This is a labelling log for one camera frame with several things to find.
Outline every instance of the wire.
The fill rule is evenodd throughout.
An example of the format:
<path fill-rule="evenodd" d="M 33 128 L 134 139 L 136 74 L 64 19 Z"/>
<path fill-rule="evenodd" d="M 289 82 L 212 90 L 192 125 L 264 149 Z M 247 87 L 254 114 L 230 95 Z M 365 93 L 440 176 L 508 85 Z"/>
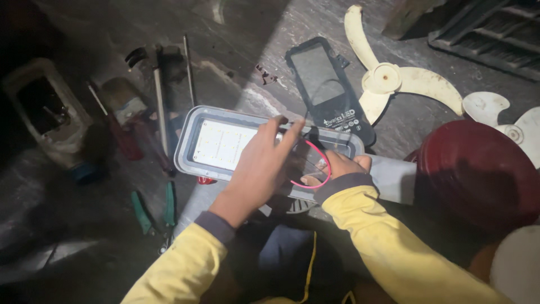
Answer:
<path fill-rule="evenodd" d="M 321 150 L 319 150 L 311 141 L 309 141 L 309 140 L 307 140 L 305 138 L 302 138 L 302 139 L 305 140 L 306 143 L 310 147 L 315 149 L 315 151 L 317 151 L 317 153 L 319 153 L 319 155 L 321 155 L 322 159 L 325 160 L 326 166 L 328 168 L 328 176 L 326 177 L 325 181 L 323 181 L 321 184 L 318 184 L 317 186 L 306 186 L 304 184 L 297 183 L 297 182 L 295 182 L 293 180 L 291 180 L 291 183 L 294 184 L 294 185 L 297 185 L 298 187 L 302 187 L 302 188 L 306 188 L 306 189 L 316 189 L 316 188 L 322 187 L 322 186 L 324 186 L 324 184 L 326 184 L 326 182 L 328 182 L 330 180 L 330 174 L 332 173 L 332 170 L 330 169 L 330 162 L 328 161 L 328 158 L 326 158 L 326 155 Z"/>

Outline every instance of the fan blade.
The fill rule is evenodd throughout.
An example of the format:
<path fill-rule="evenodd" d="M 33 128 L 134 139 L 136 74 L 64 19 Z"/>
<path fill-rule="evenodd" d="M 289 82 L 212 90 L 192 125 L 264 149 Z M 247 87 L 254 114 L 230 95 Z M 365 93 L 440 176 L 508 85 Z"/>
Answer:
<path fill-rule="evenodd" d="M 399 92 L 431 97 L 447 105 L 458 115 L 463 115 L 462 98 L 454 86 L 441 75 L 422 68 L 400 68 Z"/>
<path fill-rule="evenodd" d="M 515 125 L 523 130 L 523 142 L 519 146 L 531 159 L 535 168 L 540 168 L 540 107 L 525 112 Z"/>
<path fill-rule="evenodd" d="M 360 5 L 351 6 L 345 13 L 344 23 L 345 34 L 358 59 L 368 70 L 375 69 L 379 61 L 369 46 L 366 34 L 364 34 L 362 7 Z"/>
<path fill-rule="evenodd" d="M 370 124 L 374 124 L 379 116 L 381 116 L 388 104 L 390 95 L 391 94 L 374 94 L 369 90 L 364 90 L 364 94 L 360 96 L 358 102 L 360 102 L 360 106 L 362 107 L 362 110 L 364 110 Z"/>
<path fill-rule="evenodd" d="M 499 125 L 499 113 L 510 107 L 503 96 L 492 92 L 474 92 L 463 99 L 463 109 L 472 119 L 490 127 Z"/>

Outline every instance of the yellow long-sleeve shirt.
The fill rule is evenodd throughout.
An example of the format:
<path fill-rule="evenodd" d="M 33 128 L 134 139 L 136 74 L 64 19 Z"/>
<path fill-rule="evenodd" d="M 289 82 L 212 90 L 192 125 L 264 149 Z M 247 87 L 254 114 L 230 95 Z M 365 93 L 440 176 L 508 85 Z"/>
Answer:
<path fill-rule="evenodd" d="M 382 288 L 398 303 L 512 303 L 434 252 L 377 203 L 373 186 L 331 195 L 322 205 Z M 122 303 L 198 303 L 215 278 L 225 246 L 193 223 L 135 283 Z M 265 303 L 294 303 L 270 299 Z"/>

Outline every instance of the person's left hand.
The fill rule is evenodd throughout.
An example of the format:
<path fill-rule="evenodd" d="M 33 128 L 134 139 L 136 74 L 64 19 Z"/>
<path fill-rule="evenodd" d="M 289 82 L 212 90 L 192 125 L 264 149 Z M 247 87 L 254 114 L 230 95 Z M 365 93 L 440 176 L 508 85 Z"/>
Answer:
<path fill-rule="evenodd" d="M 296 121 L 275 144 L 279 125 L 287 123 L 276 116 L 259 126 L 243 150 L 229 185 L 218 195 L 208 211 L 238 228 L 257 208 L 264 205 L 281 186 L 280 176 L 287 155 L 300 134 L 305 120 Z"/>

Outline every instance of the pliers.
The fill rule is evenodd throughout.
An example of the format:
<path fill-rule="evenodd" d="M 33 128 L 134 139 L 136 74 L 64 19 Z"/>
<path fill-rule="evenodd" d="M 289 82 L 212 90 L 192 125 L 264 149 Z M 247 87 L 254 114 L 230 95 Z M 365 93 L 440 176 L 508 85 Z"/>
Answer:
<path fill-rule="evenodd" d="M 131 202 L 133 203 L 133 207 L 135 209 L 135 215 L 137 216 L 137 220 L 139 221 L 142 229 L 143 234 L 146 235 L 151 229 L 152 235 L 155 234 L 156 230 L 155 228 L 152 228 L 152 222 L 150 221 L 150 218 L 148 214 L 146 213 L 145 208 L 143 208 L 143 205 L 140 202 L 139 194 L 137 191 L 133 191 L 131 193 Z M 175 211 L 174 211 L 174 192 L 172 189 L 172 182 L 169 182 L 167 184 L 166 194 L 165 194 L 165 211 L 163 212 L 163 220 L 165 221 L 165 231 L 163 232 L 163 238 L 165 241 L 161 245 L 161 248 L 159 248 L 158 253 L 164 254 L 165 251 L 169 248 L 173 241 L 173 230 L 174 226 L 176 225 L 174 218 L 175 218 Z"/>

